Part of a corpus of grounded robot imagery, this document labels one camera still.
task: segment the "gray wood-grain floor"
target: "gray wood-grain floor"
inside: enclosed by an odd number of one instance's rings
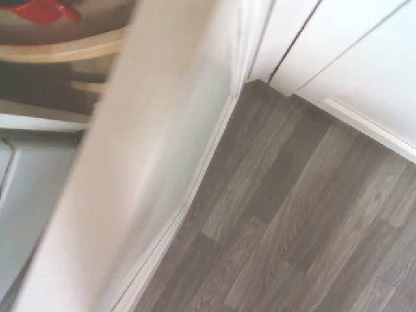
[[[246,85],[135,312],[416,311],[416,166]]]

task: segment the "skirting board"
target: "skirting board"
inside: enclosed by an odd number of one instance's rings
[[[201,164],[198,166],[199,170],[196,170],[196,179],[194,179],[195,183],[193,183],[190,188],[190,196],[186,205],[180,209],[179,212],[174,214],[174,216],[164,226],[162,231],[157,235],[155,240],[150,244],[148,251],[145,252],[146,255],[148,254],[145,258],[146,260],[143,261],[143,258],[140,258],[137,261],[137,264],[130,271],[129,275],[126,276],[126,280],[131,282],[128,284],[112,312],[132,312],[136,307],[189,211],[196,191],[200,187],[209,163],[213,158],[215,149],[218,146],[231,114],[234,111],[237,100],[238,98],[230,97],[227,101],[227,105],[224,108],[218,127],[214,130],[213,139],[205,149],[204,154],[206,157],[202,158]]]
[[[375,139],[379,143],[387,146],[389,149],[395,151],[401,156],[407,158],[413,163],[416,163],[416,149],[411,147],[409,144],[403,142],[401,139],[396,136],[388,133],[386,130],[383,130],[379,126],[373,124],[367,119],[361,117],[360,115],[354,113],[350,109],[341,105],[340,103],[334,101],[331,98],[324,99],[322,101],[313,101],[305,97],[303,94],[298,94],[304,99],[308,100],[317,107],[323,109],[324,111],[330,113],[336,118],[342,120],[348,125],[356,128],[357,130],[365,133],[369,137]]]

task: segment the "white wall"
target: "white wall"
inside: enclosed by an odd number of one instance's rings
[[[114,307],[187,202],[229,110],[238,5],[140,2],[15,311]]]

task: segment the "laminate flooring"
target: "laminate flooring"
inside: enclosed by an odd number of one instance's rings
[[[245,86],[135,312],[416,311],[416,165]]]

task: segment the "red object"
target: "red object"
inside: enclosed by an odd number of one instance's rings
[[[70,6],[63,5],[59,0],[27,0],[18,6],[0,6],[0,10],[7,10],[39,24],[49,24],[66,16],[78,22],[81,15]]]

